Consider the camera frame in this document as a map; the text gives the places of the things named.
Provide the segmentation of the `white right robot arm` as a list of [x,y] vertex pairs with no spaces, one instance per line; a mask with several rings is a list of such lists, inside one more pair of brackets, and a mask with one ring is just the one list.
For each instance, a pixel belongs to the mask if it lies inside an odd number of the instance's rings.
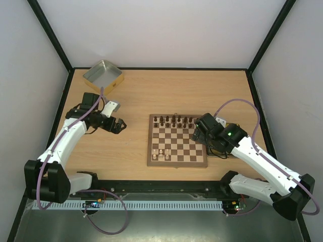
[[294,221],[310,200],[315,180],[309,174],[300,175],[280,164],[252,142],[237,124],[206,113],[195,122],[193,141],[203,143],[211,151],[231,154],[256,170],[265,181],[247,178],[235,171],[227,172],[220,185],[227,198],[244,194],[271,205],[282,217]]

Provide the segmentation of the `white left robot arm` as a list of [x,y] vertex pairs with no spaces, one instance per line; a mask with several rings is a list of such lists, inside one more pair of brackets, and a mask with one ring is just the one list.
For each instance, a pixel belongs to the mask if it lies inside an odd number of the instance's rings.
[[103,129],[119,134],[126,128],[122,119],[112,116],[120,104],[108,101],[100,94],[84,93],[81,103],[71,108],[65,116],[63,127],[44,153],[24,166],[27,197],[50,203],[63,203],[69,195],[91,188],[97,178],[93,172],[66,174],[68,159],[78,141],[89,128]]

